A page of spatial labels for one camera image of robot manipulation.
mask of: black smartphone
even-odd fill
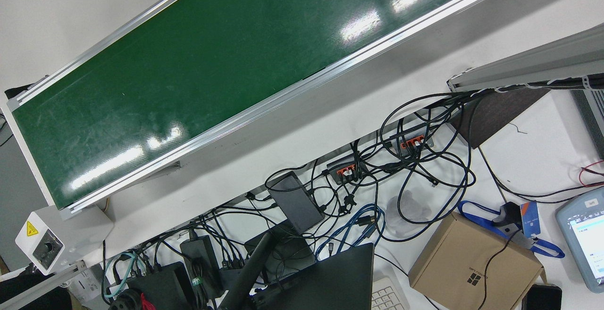
[[[522,300],[522,310],[560,310],[562,289],[555,285],[533,285]]]

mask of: yellow warning label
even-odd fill
[[[27,221],[27,236],[29,237],[30,235],[37,235],[37,230],[36,228],[32,225],[32,223],[30,223],[30,221]]]

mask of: white keyboard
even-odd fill
[[[409,310],[403,304],[406,299],[399,295],[388,277],[373,282],[371,294],[371,310]]]

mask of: green conveyor belt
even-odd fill
[[[448,1],[177,0],[13,115],[66,207]]]

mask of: white control box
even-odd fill
[[[65,269],[101,246],[113,222],[97,207],[63,220],[55,206],[33,211],[15,243],[45,275]]]

